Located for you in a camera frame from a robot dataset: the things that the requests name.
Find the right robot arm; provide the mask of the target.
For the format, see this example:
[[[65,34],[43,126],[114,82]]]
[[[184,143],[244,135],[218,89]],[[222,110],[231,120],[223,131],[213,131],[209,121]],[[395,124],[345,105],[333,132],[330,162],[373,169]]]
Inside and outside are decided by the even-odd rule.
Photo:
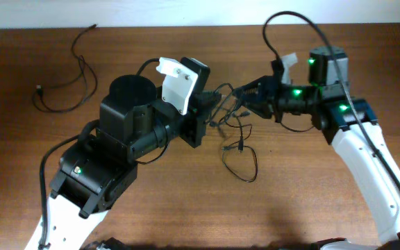
[[[380,249],[400,249],[400,169],[364,99],[347,99],[348,57],[339,47],[310,51],[308,85],[292,85],[287,58],[272,61],[273,74],[236,90],[242,106],[280,123],[285,113],[310,115],[349,168],[374,218]]]

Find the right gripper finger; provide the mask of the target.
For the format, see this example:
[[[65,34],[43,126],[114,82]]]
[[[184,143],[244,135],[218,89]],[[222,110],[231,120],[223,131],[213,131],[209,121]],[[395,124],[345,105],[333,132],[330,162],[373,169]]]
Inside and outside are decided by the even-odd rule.
[[[236,89],[236,97],[249,103],[260,103],[266,99],[267,76],[262,76]]]
[[[270,108],[269,104],[266,102],[251,103],[251,102],[245,101],[243,103],[243,106],[263,119],[271,119],[272,118],[273,111]]]

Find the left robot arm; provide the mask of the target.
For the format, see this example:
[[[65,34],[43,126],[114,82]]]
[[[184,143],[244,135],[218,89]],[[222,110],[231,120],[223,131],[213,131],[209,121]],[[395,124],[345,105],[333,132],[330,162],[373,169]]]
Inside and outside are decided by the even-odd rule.
[[[100,105],[99,118],[68,139],[71,147],[45,190],[40,163],[42,216],[27,249],[80,249],[106,218],[114,203],[137,178],[141,157],[182,138],[201,144],[210,112],[221,99],[215,91],[195,88],[186,111],[178,111],[149,79],[130,74],[116,78]]]

